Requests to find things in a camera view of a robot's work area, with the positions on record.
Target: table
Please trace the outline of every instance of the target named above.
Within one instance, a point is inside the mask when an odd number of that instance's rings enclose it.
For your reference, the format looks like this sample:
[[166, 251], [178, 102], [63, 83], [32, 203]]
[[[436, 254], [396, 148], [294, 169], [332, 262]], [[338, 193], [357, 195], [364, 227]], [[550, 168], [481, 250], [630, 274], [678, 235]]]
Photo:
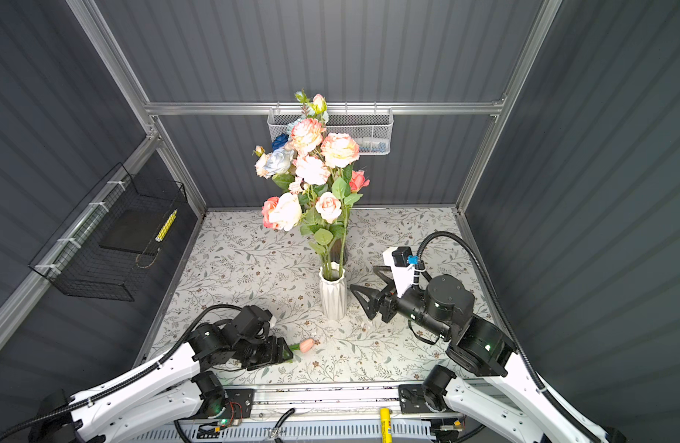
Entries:
[[[382, 288], [372, 265], [383, 264], [390, 246], [411, 246], [415, 253], [426, 235], [437, 230], [459, 234], [453, 208], [357, 209], [351, 213], [346, 250], [349, 284]], [[256, 304], [270, 310], [278, 323], [273, 333], [289, 344], [309, 337], [316, 346], [296, 352], [292, 362], [257, 371], [216, 370], [225, 385], [327, 384], [423, 380], [436, 364], [464, 378], [472, 374], [445, 355], [446, 343], [425, 344], [415, 338], [403, 317], [384, 324], [370, 322], [352, 294], [346, 316], [323, 316], [318, 291], [319, 257], [298, 228], [288, 233], [264, 228], [259, 211], [207, 213], [151, 354], [164, 351], [206, 306]], [[476, 296], [475, 312], [492, 321], [468, 255], [447, 238], [431, 242], [424, 253], [432, 276], [451, 274]], [[208, 314], [210, 322], [236, 311]]]

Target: flower bouquet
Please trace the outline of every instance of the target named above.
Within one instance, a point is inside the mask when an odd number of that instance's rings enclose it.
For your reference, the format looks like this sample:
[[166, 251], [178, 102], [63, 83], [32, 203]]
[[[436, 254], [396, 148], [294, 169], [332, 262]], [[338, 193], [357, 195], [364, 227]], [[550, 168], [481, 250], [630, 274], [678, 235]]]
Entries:
[[[271, 178], [284, 193], [263, 204], [263, 225], [309, 236], [310, 247], [321, 258], [320, 275], [327, 282], [344, 281], [344, 253], [350, 208], [370, 184], [363, 171], [354, 171], [360, 147], [348, 134], [327, 133], [328, 106], [317, 94], [312, 101], [305, 91], [295, 94], [303, 116], [276, 137], [272, 152], [256, 146], [256, 174]], [[330, 251], [341, 242], [339, 263]]]

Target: dark gray panel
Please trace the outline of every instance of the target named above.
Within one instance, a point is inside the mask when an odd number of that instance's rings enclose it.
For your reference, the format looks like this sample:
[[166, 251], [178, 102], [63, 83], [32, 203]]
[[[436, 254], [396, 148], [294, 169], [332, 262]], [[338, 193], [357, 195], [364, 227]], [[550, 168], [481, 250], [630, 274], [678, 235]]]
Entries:
[[[139, 175], [172, 179], [153, 155]], [[133, 302], [49, 290], [0, 351], [0, 431], [37, 411], [57, 389], [73, 394], [128, 371], [185, 251], [197, 217], [178, 210], [155, 265]]]
[[[163, 116], [210, 207], [262, 206], [279, 193], [251, 154], [270, 145], [263, 116]], [[397, 116], [388, 155], [362, 155], [371, 185], [362, 204], [455, 203], [489, 116]]]
[[143, 136], [65, 1], [0, 1], [0, 305]]
[[500, 99], [539, 0], [97, 2], [150, 100]]
[[540, 373], [680, 442], [680, 1], [562, 6], [468, 219]]

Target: white vase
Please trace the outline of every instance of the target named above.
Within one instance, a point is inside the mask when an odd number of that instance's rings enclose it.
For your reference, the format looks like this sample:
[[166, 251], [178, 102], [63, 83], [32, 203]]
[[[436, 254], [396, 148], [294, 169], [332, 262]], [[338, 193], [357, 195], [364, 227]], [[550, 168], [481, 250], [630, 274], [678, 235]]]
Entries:
[[[333, 277], [339, 274], [340, 265], [333, 261], [331, 263]], [[323, 270], [320, 275], [320, 299], [323, 302], [323, 312], [330, 320], [340, 320], [345, 316], [347, 310], [347, 281], [345, 274], [335, 281], [327, 281], [323, 278]]]

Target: yellow marker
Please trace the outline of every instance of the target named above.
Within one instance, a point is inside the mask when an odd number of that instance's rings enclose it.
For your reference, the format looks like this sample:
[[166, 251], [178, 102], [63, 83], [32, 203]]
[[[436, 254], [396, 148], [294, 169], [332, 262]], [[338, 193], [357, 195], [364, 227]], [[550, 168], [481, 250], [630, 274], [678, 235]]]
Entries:
[[177, 209], [175, 209], [172, 212], [172, 214], [170, 214], [170, 217], [167, 218], [165, 225], [163, 225], [163, 227], [160, 229], [160, 232], [158, 232], [158, 236], [156, 237], [156, 242], [162, 242], [163, 241], [163, 238], [165, 238], [167, 231], [170, 229], [170, 226], [172, 226], [172, 222], [175, 221], [176, 216], [177, 216]]
[[382, 443], [392, 443], [392, 421], [389, 419], [387, 408], [380, 410], [380, 418], [382, 419]]

